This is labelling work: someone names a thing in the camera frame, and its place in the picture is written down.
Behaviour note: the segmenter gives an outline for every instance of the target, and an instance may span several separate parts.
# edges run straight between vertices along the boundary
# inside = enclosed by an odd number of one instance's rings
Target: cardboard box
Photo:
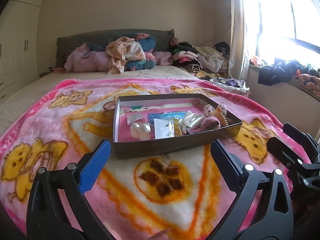
[[[152,139],[148,141],[119,141],[119,118],[121,107],[133,106],[159,106],[177,103],[193,103],[204,107],[218,104],[202,94],[162,94],[119,97],[116,103],[113,140],[114,150],[119,159],[137,158],[145,156],[162,155],[181,151],[202,145],[210,144],[216,139],[227,139],[236,136],[242,126],[242,121],[228,111],[227,118],[235,121],[233,125],[221,127],[212,131],[205,131],[180,137]]]

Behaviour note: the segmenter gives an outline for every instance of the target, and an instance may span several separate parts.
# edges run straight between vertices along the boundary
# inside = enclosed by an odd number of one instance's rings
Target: wardrobe
[[[9,0],[0,15],[0,104],[39,78],[36,40],[42,0]]]

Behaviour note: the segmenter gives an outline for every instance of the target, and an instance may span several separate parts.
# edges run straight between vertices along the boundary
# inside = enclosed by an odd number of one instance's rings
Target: white curtain
[[[231,0],[231,50],[228,76],[246,81],[249,71],[249,51],[244,0]]]

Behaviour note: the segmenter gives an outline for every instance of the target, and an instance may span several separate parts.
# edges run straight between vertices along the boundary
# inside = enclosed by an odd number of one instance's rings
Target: screw
[[[38,170],[38,173],[39,174],[42,174],[42,173],[44,173],[45,172],[45,168],[44,167],[41,167],[39,170]]]
[[[278,174],[278,175],[281,175],[282,171],[281,171],[281,169],[275,169],[275,173]]]
[[[254,169],[254,167],[251,164],[246,164],[244,167],[247,171],[253,171]]]
[[[68,164],[68,170],[74,170],[76,168],[76,164],[75,163],[70,163]]]

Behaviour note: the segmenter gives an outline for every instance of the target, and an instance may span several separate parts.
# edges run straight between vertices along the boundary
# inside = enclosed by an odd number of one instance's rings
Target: gray headboard
[[[110,39],[113,39],[118,35],[126,35],[129,33],[147,33],[153,36],[156,39],[156,47],[154,51],[169,51],[170,39],[174,36],[173,29],[171,31],[122,29],[81,33],[68,37],[62,37],[57,39],[56,65],[59,66],[61,64],[63,55],[69,55],[85,42],[91,42],[100,46],[105,46],[108,44]]]

